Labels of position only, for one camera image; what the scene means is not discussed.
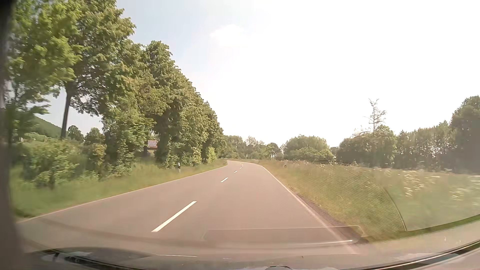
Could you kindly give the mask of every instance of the windshield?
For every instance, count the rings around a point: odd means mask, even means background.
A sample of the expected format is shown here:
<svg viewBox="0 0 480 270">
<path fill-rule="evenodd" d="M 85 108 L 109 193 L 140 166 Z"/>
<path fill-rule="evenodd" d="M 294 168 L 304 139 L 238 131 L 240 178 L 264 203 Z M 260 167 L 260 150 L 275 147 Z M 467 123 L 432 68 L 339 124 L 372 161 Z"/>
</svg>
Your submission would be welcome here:
<svg viewBox="0 0 480 270">
<path fill-rule="evenodd" d="M 17 0 L 21 249 L 345 269 L 480 239 L 478 8 Z"/>
</svg>

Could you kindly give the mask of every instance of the roof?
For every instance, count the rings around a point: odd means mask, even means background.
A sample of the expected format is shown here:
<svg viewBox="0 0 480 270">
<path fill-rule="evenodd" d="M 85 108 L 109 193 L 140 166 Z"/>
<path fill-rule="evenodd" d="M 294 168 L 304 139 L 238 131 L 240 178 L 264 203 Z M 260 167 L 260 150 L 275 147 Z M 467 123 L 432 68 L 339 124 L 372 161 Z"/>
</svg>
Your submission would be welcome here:
<svg viewBox="0 0 480 270">
<path fill-rule="evenodd" d="M 158 143 L 158 141 L 155 141 L 155 140 L 148 140 L 147 141 L 147 147 L 148 148 L 156 148 L 156 144 Z"/>
</svg>

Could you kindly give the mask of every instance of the tree trunk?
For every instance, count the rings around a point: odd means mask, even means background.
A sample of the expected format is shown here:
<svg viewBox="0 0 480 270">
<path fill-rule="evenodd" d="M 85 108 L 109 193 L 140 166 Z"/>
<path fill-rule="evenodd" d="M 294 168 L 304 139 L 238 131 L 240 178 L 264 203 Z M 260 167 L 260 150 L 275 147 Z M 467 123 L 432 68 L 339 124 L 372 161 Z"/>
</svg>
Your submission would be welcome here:
<svg viewBox="0 0 480 270">
<path fill-rule="evenodd" d="M 73 82 L 67 82 L 65 84 L 65 92 L 67 92 L 67 98 L 65 100 L 65 111 L 63 112 L 63 122 L 61 124 L 60 138 L 62 139 L 67 136 L 68 109 L 70 108 L 70 102 L 72 101 Z"/>
</svg>

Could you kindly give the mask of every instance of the hillside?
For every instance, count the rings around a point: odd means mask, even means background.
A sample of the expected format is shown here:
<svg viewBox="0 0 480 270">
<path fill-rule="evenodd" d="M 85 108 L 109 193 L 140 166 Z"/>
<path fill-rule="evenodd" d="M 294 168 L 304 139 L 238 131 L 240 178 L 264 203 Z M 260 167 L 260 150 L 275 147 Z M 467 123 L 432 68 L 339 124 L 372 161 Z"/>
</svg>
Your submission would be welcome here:
<svg viewBox="0 0 480 270">
<path fill-rule="evenodd" d="M 32 132 L 37 132 L 38 134 L 45 135 L 52 138 L 60 138 L 61 128 L 48 122 L 40 117 L 34 119 L 36 126 L 33 128 Z"/>
</svg>

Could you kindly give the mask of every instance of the road curve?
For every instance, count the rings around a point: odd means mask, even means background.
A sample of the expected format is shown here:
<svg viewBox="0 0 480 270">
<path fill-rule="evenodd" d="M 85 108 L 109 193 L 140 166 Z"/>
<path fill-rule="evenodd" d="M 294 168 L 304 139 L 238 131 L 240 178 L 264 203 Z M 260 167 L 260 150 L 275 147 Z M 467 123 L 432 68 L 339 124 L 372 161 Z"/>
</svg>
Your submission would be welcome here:
<svg viewBox="0 0 480 270">
<path fill-rule="evenodd" d="M 196 256 L 300 240 L 355 253 L 348 237 L 327 226 L 265 168 L 239 161 L 17 223 L 26 251 L 99 246 Z"/>
</svg>

